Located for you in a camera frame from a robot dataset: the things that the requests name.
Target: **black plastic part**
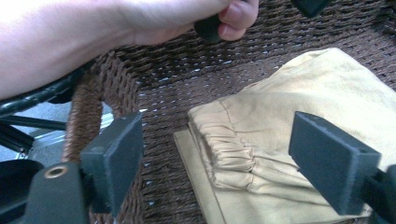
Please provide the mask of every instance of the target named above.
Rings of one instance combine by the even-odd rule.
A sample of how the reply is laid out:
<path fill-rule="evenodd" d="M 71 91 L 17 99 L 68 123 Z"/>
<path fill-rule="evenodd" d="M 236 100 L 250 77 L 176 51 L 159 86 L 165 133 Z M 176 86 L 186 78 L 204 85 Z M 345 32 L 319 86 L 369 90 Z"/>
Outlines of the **black plastic part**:
<path fill-rule="evenodd" d="M 0 162 L 0 223 L 23 216 L 33 176 L 43 168 L 37 161 Z"/>
<path fill-rule="evenodd" d="M 331 0 L 291 0 L 307 18 L 316 17 Z"/>
<path fill-rule="evenodd" d="M 211 16 L 202 21 L 198 21 L 194 24 L 194 30 L 204 40 L 209 43 L 217 43 L 220 41 L 219 37 L 219 26 L 221 21 L 219 15 Z"/>
<path fill-rule="evenodd" d="M 24 224 L 88 224 L 88 205 L 76 163 L 63 162 L 41 170 L 33 179 Z"/>
<path fill-rule="evenodd" d="M 81 167 L 93 182 L 95 213 L 116 216 L 143 156 L 140 113 L 115 119 L 81 152 Z"/>
<path fill-rule="evenodd" d="M 326 119 L 296 112 L 290 155 L 339 215 L 361 213 L 361 188 L 366 176 L 377 174 L 377 151 Z"/>
<path fill-rule="evenodd" d="M 29 134 L 0 121 L 0 145 L 27 155 L 34 141 Z"/>

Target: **black clamp pad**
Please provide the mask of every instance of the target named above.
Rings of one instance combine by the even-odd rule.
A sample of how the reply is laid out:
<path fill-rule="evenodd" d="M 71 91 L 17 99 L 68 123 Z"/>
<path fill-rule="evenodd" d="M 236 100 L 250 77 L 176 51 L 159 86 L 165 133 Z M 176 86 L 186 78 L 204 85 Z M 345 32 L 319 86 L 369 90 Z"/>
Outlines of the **black clamp pad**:
<path fill-rule="evenodd" d="M 81 151 L 81 167 L 92 181 L 92 209 L 117 215 L 143 157 L 142 115 L 115 119 Z"/>
<path fill-rule="evenodd" d="M 377 151 L 326 119 L 296 112 L 290 155 L 339 215 L 361 213 L 361 188 L 366 176 L 377 173 Z"/>

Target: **metal rod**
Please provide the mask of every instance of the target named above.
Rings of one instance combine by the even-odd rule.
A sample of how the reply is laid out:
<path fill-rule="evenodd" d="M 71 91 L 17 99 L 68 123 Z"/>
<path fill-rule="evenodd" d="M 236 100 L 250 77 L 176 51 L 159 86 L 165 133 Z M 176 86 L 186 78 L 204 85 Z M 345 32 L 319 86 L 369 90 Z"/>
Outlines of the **metal rod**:
<path fill-rule="evenodd" d="M 41 129 L 57 130 L 57 131 L 66 130 L 65 122 L 53 121 L 47 119 L 33 119 L 33 118 L 26 118 L 21 116 L 8 116 L 5 118 L 0 118 L 0 121 L 9 125 L 17 125 L 17 126 L 41 128 Z"/>

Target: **wicker basket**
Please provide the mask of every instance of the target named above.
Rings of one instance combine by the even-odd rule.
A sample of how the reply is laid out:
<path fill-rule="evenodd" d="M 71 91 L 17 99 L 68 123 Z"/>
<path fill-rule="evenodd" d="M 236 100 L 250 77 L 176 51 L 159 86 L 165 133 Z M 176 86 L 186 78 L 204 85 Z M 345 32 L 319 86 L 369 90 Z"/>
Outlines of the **wicker basket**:
<path fill-rule="evenodd" d="M 172 136 L 188 128 L 188 110 L 271 76 L 303 52 L 330 47 L 396 90 L 395 2 L 332 1 L 309 20 L 290 1 L 266 0 L 255 25 L 237 42 L 207 44 L 191 32 L 160 46 L 111 51 L 96 59 L 78 85 L 64 160 L 78 161 L 79 151 L 99 133 L 102 102 L 116 117 L 147 109 L 145 157 L 118 222 L 205 223 Z M 92 215 L 95 221 L 112 223 L 111 217 Z"/>

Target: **gathered fabric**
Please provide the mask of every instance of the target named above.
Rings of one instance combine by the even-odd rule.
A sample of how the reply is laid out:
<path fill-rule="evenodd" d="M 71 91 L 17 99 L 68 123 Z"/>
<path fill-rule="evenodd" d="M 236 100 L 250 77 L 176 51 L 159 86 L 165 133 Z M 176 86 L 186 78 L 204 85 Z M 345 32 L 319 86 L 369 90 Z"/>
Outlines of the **gathered fabric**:
<path fill-rule="evenodd" d="M 332 215 L 323 221 L 340 219 L 288 153 L 296 111 L 323 117 L 379 151 L 381 170 L 396 163 L 396 93 L 340 49 L 307 52 L 235 95 L 192 109 L 192 150 L 214 189 L 302 203 L 313 213 L 326 208 Z"/>

